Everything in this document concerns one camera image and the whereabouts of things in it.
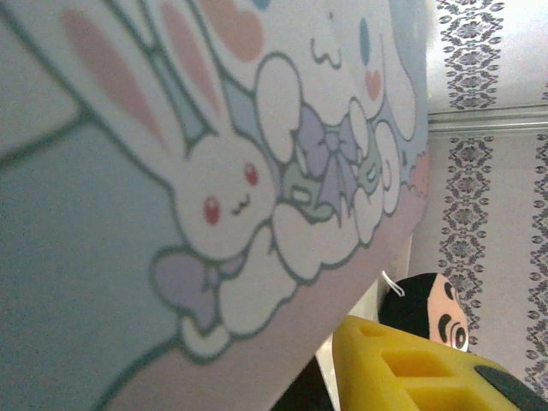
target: red eye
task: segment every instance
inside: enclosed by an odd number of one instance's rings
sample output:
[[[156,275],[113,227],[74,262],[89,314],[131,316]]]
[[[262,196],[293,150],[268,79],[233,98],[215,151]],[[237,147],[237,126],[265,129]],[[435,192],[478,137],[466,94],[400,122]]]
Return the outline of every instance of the red eye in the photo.
[[[243,172],[246,175],[247,182],[252,186],[256,186],[257,182],[259,182],[259,175],[257,174],[257,169],[255,169],[255,166],[251,163],[247,163],[246,167],[243,169]]]
[[[214,196],[209,196],[204,201],[204,217],[208,224],[215,225],[221,218],[221,205]]]

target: white string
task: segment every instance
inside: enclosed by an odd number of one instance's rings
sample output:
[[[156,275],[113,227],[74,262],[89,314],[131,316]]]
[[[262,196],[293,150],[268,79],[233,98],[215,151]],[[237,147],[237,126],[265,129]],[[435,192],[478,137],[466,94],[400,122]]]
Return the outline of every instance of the white string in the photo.
[[[384,270],[383,270],[383,278],[388,283],[388,285],[390,285],[390,288],[393,289],[394,292],[396,292],[396,294],[398,294],[400,297],[405,296],[405,291],[403,290],[403,288],[397,285],[396,283],[394,283],[392,279],[388,277],[388,274],[384,272]]]

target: yellow foam object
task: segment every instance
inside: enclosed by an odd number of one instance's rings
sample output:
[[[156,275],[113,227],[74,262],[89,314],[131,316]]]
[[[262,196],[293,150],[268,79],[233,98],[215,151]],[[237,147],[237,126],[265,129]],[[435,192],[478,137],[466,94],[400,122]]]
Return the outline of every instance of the yellow foam object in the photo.
[[[348,316],[333,335],[342,411],[516,411],[478,365],[500,365]]]

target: yellow toy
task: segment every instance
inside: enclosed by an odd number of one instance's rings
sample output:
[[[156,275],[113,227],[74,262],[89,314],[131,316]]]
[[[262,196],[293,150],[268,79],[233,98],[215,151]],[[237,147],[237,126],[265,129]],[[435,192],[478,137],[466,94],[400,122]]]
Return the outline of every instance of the yellow toy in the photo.
[[[357,317],[335,332],[333,360],[343,411],[548,410],[492,361]]]

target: cartoon bunny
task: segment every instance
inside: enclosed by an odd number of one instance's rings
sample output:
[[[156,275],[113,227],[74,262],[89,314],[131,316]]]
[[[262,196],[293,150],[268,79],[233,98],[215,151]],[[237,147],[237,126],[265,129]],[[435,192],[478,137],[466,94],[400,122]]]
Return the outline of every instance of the cartoon bunny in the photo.
[[[387,96],[402,119],[398,127],[413,132],[406,128],[408,111],[414,124],[413,89],[397,56],[388,3],[377,1],[373,14],[366,2],[332,8],[312,0],[192,3],[208,23],[219,60],[255,92],[265,140],[285,170],[284,201],[273,217],[277,245],[291,271],[312,280],[323,265],[339,264],[359,243],[368,244],[382,212],[396,208],[400,165],[392,126],[367,124]],[[344,39],[336,34],[339,9],[341,25],[347,12],[354,13],[350,25],[360,17],[353,32],[340,32]],[[370,20],[367,33],[363,21]],[[355,41],[342,46],[346,36]],[[402,113],[393,93],[400,85],[412,100]],[[379,161],[372,161],[377,153]]]
[[[234,130],[216,64],[187,4],[156,9],[152,45],[113,7],[6,3],[83,110],[169,187],[188,245],[158,257],[153,281],[179,313],[189,353],[212,359],[233,337],[257,332],[295,292],[273,248],[271,171],[258,147]],[[207,123],[192,145],[166,72]]]

